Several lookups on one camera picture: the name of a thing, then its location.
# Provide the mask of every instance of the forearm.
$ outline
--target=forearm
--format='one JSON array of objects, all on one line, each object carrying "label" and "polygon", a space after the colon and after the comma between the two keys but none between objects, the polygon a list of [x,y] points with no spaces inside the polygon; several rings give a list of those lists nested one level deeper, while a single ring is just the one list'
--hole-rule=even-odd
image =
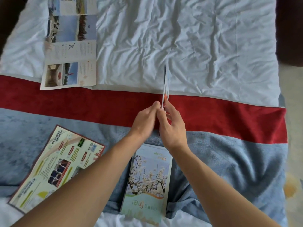
[{"label": "forearm", "polygon": [[143,141],[126,136],[14,226],[94,226],[123,170]]},{"label": "forearm", "polygon": [[199,160],[189,148],[172,153],[214,227],[279,226]]}]

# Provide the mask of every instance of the beige floor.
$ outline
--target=beige floor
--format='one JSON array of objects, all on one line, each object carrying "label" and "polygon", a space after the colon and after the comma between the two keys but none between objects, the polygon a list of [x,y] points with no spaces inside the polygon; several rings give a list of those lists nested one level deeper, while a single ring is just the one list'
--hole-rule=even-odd
[{"label": "beige floor", "polygon": [[286,102],[289,153],[286,167],[287,217],[289,227],[303,226],[303,68],[279,66],[282,94]]}]

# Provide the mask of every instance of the white bed sheet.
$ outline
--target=white bed sheet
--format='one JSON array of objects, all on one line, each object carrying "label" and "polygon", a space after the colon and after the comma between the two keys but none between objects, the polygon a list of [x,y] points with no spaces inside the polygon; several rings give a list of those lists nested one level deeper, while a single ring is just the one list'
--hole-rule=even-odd
[{"label": "white bed sheet", "polygon": [[[210,96],[278,106],[276,0],[98,0],[93,89]],[[0,73],[41,78],[47,0],[29,0]]]},{"label": "white bed sheet", "polygon": [[[23,214],[7,204],[8,198],[0,198],[0,227],[8,227],[18,221]],[[146,222],[141,222],[135,218],[128,218],[124,215],[114,215],[110,213],[102,213],[98,219],[95,227],[152,227]],[[209,223],[206,223],[200,219],[191,216],[183,211],[178,211],[173,219],[163,218],[160,227],[183,227],[183,226],[199,226],[210,227]]]}]

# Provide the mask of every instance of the person's right hand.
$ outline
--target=person's right hand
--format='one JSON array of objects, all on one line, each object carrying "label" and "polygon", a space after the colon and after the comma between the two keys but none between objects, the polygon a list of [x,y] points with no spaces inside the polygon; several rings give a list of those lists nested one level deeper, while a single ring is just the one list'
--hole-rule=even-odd
[{"label": "person's right hand", "polygon": [[181,149],[187,150],[185,123],[180,112],[168,100],[165,100],[165,105],[165,109],[170,115],[166,115],[163,109],[158,109],[157,111],[157,117],[160,122],[160,137],[163,145],[170,153]]}]

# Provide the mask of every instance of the bed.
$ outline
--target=bed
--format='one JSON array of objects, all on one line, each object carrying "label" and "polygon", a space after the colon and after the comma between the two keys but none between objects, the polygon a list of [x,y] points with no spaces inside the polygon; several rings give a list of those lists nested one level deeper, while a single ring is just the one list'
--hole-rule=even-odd
[{"label": "bed", "polygon": [[[184,118],[191,150],[287,226],[275,0],[98,0],[97,6],[98,85],[90,88],[39,90],[47,0],[28,0],[21,12],[0,60],[0,196],[16,190],[55,124],[114,145],[140,109],[161,99],[168,64],[170,100]],[[162,145],[156,131],[147,143]],[[106,213],[119,213],[128,168]],[[166,217],[208,225],[176,163],[170,185]],[[129,221],[116,217],[117,225]]]}]

